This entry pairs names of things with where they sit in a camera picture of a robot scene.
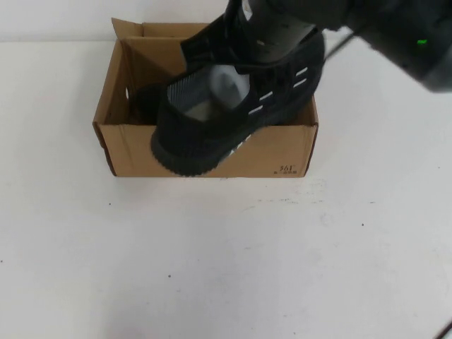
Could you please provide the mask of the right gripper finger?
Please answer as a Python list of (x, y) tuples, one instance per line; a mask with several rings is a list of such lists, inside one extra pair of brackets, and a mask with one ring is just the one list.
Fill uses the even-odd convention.
[(225, 10), (225, 21), (248, 23), (254, 19), (254, 1), (252, 0), (230, 0)]
[(246, 20), (246, 63), (272, 64), (285, 58), (315, 28), (290, 14), (253, 13)]

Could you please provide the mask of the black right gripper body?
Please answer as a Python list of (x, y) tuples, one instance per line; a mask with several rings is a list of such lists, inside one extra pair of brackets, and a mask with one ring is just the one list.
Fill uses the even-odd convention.
[(401, 33), (405, 1), (311, 1), (310, 7), (310, 21), (318, 27), (350, 29), (349, 35), (327, 53), (327, 60), (359, 37), (393, 64), (406, 69), (405, 38)]

